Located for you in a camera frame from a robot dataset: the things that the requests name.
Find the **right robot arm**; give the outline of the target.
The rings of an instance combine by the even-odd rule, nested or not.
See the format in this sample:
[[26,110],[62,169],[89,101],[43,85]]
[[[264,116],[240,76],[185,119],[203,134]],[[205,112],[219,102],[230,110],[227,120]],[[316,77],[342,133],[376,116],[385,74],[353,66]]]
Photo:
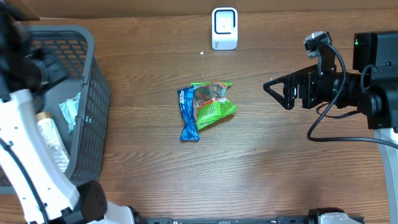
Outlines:
[[[315,65],[303,68],[263,85],[285,109],[302,99],[306,109],[322,109],[307,132],[314,142],[371,142],[378,145],[382,158],[389,203],[389,221],[397,223],[397,32],[362,32],[354,35],[353,70],[346,65],[332,45],[328,32],[308,35],[304,47]],[[367,117],[373,138],[312,136],[332,106],[352,106],[355,113]]]

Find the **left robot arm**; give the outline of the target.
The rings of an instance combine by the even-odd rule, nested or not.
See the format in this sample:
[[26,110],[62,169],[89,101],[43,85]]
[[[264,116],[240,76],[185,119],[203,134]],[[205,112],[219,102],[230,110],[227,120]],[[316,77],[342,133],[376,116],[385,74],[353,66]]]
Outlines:
[[81,26],[24,26],[1,3],[1,168],[28,223],[137,223],[98,182],[110,89]]

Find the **mint green white packet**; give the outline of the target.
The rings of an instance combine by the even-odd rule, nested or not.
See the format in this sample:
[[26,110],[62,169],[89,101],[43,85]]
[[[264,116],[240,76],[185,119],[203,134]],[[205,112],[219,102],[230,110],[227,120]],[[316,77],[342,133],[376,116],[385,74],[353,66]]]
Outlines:
[[67,99],[63,103],[59,104],[62,115],[68,124],[69,133],[74,130],[76,125],[75,117],[78,115],[80,95],[81,93],[78,93],[75,97]]

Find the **white barcode scanner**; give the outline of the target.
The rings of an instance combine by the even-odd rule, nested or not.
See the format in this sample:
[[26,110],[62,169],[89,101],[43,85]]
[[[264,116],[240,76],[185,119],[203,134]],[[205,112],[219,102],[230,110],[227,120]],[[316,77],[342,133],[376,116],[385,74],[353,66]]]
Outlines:
[[233,7],[217,7],[211,14],[213,50],[234,50],[238,45],[238,12]]

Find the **blue snack packet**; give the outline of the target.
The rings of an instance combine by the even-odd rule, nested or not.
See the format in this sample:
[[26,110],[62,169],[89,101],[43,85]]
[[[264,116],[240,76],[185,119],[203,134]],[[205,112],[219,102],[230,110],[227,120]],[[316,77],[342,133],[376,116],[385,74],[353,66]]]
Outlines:
[[188,87],[184,89],[180,89],[177,91],[178,100],[179,100],[179,108],[180,113],[182,115],[182,119],[185,123],[185,126],[180,135],[181,141],[199,141],[199,133],[195,121],[194,115],[194,87]]

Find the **white tube with gold cap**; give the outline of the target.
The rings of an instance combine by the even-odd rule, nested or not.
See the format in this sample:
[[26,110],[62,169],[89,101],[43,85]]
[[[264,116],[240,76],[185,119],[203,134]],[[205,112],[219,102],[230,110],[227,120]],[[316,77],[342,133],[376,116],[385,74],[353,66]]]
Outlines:
[[41,135],[50,148],[55,162],[60,170],[65,172],[70,162],[70,156],[52,115],[49,112],[40,112],[36,114],[36,119]]

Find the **green gummy candy bag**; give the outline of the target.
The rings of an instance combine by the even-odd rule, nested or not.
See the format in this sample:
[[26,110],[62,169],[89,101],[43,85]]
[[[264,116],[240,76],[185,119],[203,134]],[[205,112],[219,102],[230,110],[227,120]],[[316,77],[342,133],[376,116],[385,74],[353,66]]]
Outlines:
[[226,91],[231,85],[231,82],[191,83],[197,107],[197,128],[199,130],[237,110],[237,106],[226,96]]

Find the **grey plastic mesh basket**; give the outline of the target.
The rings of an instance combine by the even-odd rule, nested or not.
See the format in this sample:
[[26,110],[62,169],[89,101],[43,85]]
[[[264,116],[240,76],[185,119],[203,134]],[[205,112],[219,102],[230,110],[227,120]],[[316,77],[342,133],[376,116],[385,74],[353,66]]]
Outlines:
[[[84,27],[30,26],[28,37],[23,39],[16,32],[1,31],[1,50],[11,47],[23,50],[25,54],[38,48],[49,49],[69,72],[67,80],[46,92],[37,103],[43,111],[49,112],[60,132],[62,141],[70,156],[65,171],[66,177],[76,186],[98,179],[104,153],[104,142],[109,118],[111,91],[94,56],[95,42],[92,34]],[[73,130],[60,109],[60,104],[78,96],[78,112]]]

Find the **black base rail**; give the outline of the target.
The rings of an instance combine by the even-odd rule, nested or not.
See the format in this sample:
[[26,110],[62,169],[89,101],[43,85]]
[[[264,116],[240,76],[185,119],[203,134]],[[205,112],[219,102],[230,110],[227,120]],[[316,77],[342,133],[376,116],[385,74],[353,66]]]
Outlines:
[[271,218],[202,218],[202,219],[173,219],[173,218],[145,218],[145,224],[303,224],[309,223],[306,216],[279,216]]

